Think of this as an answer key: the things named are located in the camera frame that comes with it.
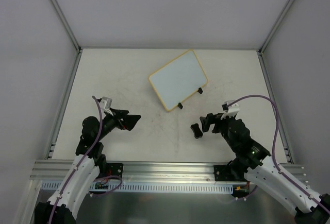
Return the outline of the black whiteboard eraser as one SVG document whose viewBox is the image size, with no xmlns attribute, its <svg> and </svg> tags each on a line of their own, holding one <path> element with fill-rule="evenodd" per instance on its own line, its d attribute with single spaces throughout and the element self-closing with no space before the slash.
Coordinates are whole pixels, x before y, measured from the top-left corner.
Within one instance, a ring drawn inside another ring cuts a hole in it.
<svg viewBox="0 0 330 224">
<path fill-rule="evenodd" d="M 193 131 L 193 135 L 195 139 L 199 139 L 203 137 L 203 132 L 201 131 L 198 123 L 192 124 L 190 128 Z"/>
</svg>

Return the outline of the yellow framed whiteboard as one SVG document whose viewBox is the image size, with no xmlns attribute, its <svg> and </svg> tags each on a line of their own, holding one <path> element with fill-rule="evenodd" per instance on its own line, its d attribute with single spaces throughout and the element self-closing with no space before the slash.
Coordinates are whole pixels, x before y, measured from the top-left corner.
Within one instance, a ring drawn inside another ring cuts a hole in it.
<svg viewBox="0 0 330 224">
<path fill-rule="evenodd" d="M 208 83 L 208 78 L 194 50 L 190 49 L 171 60 L 155 72 L 148 81 L 166 111 L 178 107 L 198 88 Z"/>
</svg>

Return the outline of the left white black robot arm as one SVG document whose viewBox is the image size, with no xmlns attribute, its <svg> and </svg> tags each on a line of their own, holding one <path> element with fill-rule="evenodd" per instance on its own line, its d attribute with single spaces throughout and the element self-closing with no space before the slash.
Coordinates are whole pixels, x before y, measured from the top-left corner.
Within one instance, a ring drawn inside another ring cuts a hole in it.
<svg viewBox="0 0 330 224">
<path fill-rule="evenodd" d="M 113 129 L 131 131 L 141 119 L 127 110 L 99 112 L 100 118 L 89 116 L 82 122 L 80 141 L 73 163 L 58 189 L 47 202 L 39 202 L 34 210 L 35 223 L 76 223 L 80 206 L 91 184 L 104 180 L 108 171 L 101 139 Z"/>
</svg>

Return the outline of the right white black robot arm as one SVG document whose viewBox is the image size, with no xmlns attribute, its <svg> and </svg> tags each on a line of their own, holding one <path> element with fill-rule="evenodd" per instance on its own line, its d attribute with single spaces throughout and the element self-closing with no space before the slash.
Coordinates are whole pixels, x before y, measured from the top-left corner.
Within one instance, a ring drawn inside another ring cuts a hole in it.
<svg viewBox="0 0 330 224">
<path fill-rule="evenodd" d="M 270 152 L 251 138 L 241 119 L 223 118 L 221 113 L 200 117 L 201 132 L 219 133 L 235 154 L 221 171 L 235 180 L 246 180 L 267 192 L 292 215 L 296 223 L 326 223 L 329 194 L 320 194 L 298 180 L 273 160 Z"/>
</svg>

